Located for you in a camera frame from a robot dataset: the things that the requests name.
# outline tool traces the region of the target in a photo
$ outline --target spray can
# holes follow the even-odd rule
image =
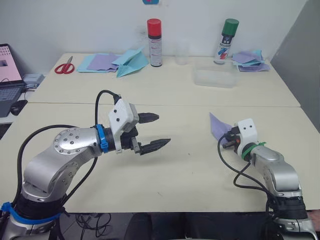
[[[214,62],[216,64],[224,64],[229,53],[229,48],[231,46],[232,38],[236,35],[236,31],[239,25],[239,21],[233,18],[228,18],[224,22],[221,42],[218,45],[217,51],[214,56]]]
[[[162,65],[161,21],[151,18],[147,22],[149,38],[150,64],[153,67]]]

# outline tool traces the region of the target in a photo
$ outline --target red scissors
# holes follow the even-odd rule
[[[57,66],[57,67],[54,69],[54,72],[55,72],[56,74],[70,74],[70,73],[72,73],[72,72],[75,70],[75,65],[73,65],[73,64],[71,63],[72,57],[73,57],[73,56],[71,56],[66,63]]]

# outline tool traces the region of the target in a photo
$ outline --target scissors handle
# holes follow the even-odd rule
[[[74,70],[75,70],[75,66],[72,63],[64,63],[64,64],[57,66],[54,69],[54,72],[56,74],[70,74]]]

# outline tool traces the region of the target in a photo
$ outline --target green cap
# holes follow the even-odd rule
[[[239,25],[239,21],[233,18],[228,18],[224,22],[222,33],[229,36],[235,36]]]

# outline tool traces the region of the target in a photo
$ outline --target laptop keyboard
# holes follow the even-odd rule
[[[11,101],[19,92],[20,87],[0,89],[0,101]]]

